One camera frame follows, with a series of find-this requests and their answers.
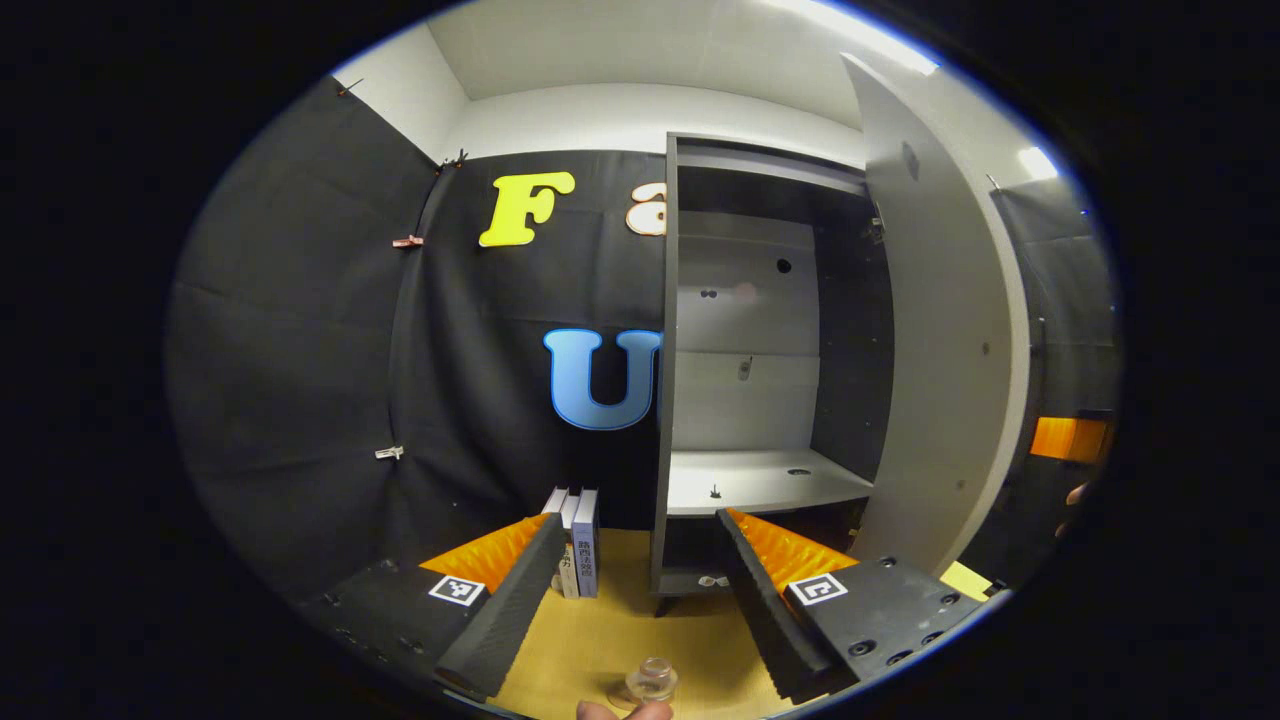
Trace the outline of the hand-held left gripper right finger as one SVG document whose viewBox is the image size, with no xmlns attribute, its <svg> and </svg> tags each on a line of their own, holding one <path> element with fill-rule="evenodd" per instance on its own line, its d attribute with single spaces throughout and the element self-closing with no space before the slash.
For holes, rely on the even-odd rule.
<svg viewBox="0 0 1280 720">
<path fill-rule="evenodd" d="M 716 519 L 730 589 L 778 696 L 795 705 L 908 666 L 983 606 L 895 556 L 860 561 L 736 509 Z"/>
</svg>

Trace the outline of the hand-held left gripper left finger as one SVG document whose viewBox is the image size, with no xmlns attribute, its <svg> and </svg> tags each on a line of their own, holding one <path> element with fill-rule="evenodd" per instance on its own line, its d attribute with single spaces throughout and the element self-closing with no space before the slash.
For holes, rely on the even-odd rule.
<svg viewBox="0 0 1280 720">
<path fill-rule="evenodd" d="M 369 665 L 428 691 L 495 697 L 564 550 L 543 512 L 417 565 L 384 559 L 300 605 Z"/>
</svg>

